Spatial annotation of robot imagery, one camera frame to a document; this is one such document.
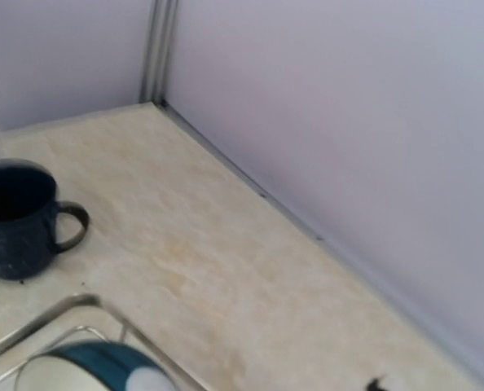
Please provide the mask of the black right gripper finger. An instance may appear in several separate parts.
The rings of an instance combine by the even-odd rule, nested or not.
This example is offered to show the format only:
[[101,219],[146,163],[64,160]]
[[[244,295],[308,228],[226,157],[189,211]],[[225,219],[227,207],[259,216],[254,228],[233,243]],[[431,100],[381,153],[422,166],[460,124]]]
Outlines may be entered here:
[[366,391],[388,391],[382,384],[382,377],[372,378],[366,385]]

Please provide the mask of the teal white ceramic bowl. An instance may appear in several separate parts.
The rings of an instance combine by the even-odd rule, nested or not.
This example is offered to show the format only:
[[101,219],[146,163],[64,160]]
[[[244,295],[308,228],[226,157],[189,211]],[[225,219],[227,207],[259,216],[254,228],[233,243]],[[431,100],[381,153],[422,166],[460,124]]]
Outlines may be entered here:
[[31,358],[15,390],[177,390],[155,361],[128,345],[82,340]]

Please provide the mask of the dark blue mug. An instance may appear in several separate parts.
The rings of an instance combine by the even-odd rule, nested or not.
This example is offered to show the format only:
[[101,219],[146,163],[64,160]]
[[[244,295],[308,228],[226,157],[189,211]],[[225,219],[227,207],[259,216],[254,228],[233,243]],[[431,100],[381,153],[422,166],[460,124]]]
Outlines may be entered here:
[[[23,159],[0,159],[0,279],[41,274],[61,253],[82,242],[90,215],[80,204],[57,200],[58,184],[43,166]],[[70,239],[57,240],[56,223],[68,214],[81,224]]]

